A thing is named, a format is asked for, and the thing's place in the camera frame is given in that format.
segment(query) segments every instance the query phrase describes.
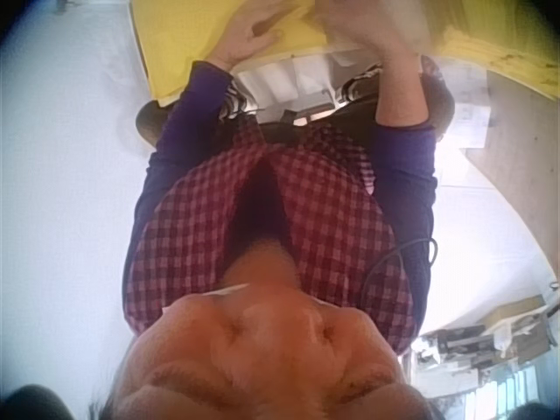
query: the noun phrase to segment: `yellow paper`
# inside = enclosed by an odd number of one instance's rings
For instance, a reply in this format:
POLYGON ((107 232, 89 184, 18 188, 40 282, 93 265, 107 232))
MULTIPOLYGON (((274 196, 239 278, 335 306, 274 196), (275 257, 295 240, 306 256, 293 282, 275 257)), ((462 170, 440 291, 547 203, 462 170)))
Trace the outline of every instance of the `yellow paper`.
MULTIPOLYGON (((133 0, 132 12, 154 99, 178 94, 188 82, 191 65, 204 58, 244 0, 133 0)), ((298 7, 278 24, 284 38, 264 53, 277 56, 326 46, 326 35, 305 17, 314 0, 298 7)))

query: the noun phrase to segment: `hair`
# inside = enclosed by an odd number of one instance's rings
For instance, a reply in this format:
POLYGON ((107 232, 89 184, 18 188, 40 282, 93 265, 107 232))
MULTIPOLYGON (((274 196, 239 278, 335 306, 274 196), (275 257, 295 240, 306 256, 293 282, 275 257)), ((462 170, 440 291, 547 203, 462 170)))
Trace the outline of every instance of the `hair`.
POLYGON ((87 409, 89 420, 113 420, 113 408, 113 396, 110 396, 104 405, 98 402, 92 402, 87 409))
POLYGON ((540 402, 529 402, 515 409, 507 420, 555 420, 559 414, 540 402))

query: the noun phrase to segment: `purple sleeve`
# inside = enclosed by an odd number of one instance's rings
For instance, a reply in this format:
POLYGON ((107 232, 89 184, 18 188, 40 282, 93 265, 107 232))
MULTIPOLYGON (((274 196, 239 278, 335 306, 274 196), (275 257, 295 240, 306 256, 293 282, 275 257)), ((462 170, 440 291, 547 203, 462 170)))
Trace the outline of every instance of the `purple sleeve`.
POLYGON ((164 126, 151 155, 124 267, 128 277, 137 245, 154 210, 177 181, 212 156, 210 140, 232 76, 204 61, 192 65, 191 79, 164 126))
MULTIPOLYGON (((432 206, 438 186, 434 178, 435 151, 436 136, 428 124, 409 129, 375 127, 370 151, 375 172, 374 197, 395 232, 397 244, 432 236, 432 206)), ((430 289, 429 259, 428 243, 402 251, 418 328, 424 322, 430 289)))

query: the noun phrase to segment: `checkered shirt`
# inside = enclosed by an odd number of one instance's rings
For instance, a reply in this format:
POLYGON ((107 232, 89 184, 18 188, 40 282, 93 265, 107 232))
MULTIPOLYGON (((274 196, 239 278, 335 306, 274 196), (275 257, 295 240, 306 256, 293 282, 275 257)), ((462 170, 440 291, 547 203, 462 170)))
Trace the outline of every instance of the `checkered shirt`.
POLYGON ((162 308, 220 288, 236 196, 268 159, 276 174, 302 289, 338 306, 359 307, 399 354, 414 339, 412 296, 395 258, 361 296, 371 269, 395 248, 390 225, 371 196, 365 151, 327 123, 302 131, 297 146, 266 144, 253 117, 238 118, 233 147, 191 170, 167 193, 146 225, 125 284, 124 312, 140 334, 162 308))

